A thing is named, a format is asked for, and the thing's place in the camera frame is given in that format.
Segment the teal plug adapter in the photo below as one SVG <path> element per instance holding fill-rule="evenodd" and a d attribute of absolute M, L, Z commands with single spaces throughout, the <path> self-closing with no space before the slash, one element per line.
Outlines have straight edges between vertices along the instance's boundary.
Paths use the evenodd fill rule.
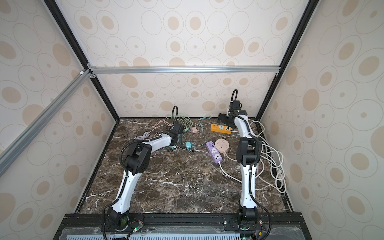
<path fill-rule="evenodd" d="M 191 149 L 193 147 L 192 142 L 186 142 L 186 149 Z"/>

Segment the round pink power strip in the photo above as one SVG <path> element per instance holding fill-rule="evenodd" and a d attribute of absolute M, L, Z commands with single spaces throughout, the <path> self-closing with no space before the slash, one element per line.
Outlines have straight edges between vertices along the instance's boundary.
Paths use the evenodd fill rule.
<path fill-rule="evenodd" d="M 215 141 L 215 147 L 220 153 L 225 153 L 229 150 L 230 144 L 225 139 L 218 139 Z"/>

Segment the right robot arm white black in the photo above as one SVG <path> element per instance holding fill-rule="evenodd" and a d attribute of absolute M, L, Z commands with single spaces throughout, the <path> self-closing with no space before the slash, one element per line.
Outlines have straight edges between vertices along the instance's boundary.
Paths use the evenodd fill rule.
<path fill-rule="evenodd" d="M 267 233 L 260 223 L 259 209 L 267 214 L 269 211 L 256 200 L 256 171 L 261 160 L 262 140 L 253 132 L 249 123 L 248 115 L 242 109 L 238 100 L 231 100 L 226 115 L 219 114 L 221 123 L 231 128 L 236 128 L 240 134 L 240 140 L 236 152 L 236 162 L 239 164 L 242 176 L 241 198 L 238 209 L 238 223 L 254 223 L 256 237 Z"/>

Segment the orange power strip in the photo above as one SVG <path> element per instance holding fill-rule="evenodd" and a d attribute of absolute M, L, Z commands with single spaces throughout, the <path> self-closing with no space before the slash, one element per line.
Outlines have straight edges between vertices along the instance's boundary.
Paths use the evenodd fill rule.
<path fill-rule="evenodd" d="M 218 124 L 211 124 L 211 131 L 216 133 L 222 133 L 222 134 L 231 134 L 233 129 L 228 126 L 224 125 L 218 125 Z"/>

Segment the purple power strip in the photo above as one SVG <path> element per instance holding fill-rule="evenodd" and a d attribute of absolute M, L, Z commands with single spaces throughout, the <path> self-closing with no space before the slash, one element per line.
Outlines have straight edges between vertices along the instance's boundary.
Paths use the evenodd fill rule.
<path fill-rule="evenodd" d="M 212 141 L 210 141 L 210 142 L 206 143 L 206 147 L 207 147 L 214 163 L 215 164 L 221 163 L 223 158 L 222 158 L 220 152 L 218 151 L 218 149 L 216 148 L 215 144 Z"/>

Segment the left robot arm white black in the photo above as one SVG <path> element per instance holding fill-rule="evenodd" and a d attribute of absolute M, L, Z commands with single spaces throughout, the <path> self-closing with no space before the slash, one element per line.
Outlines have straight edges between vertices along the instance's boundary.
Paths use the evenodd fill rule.
<path fill-rule="evenodd" d="M 151 154 L 165 147 L 174 146 L 181 139 L 185 129 L 184 125 L 176 121 L 169 129 L 160 132 L 156 137 L 134 140 L 121 151 L 119 161 L 124 170 L 122 183 L 115 200 L 105 206 L 103 210 L 103 217 L 119 230 L 128 226 L 131 198 L 139 178 L 149 167 Z"/>

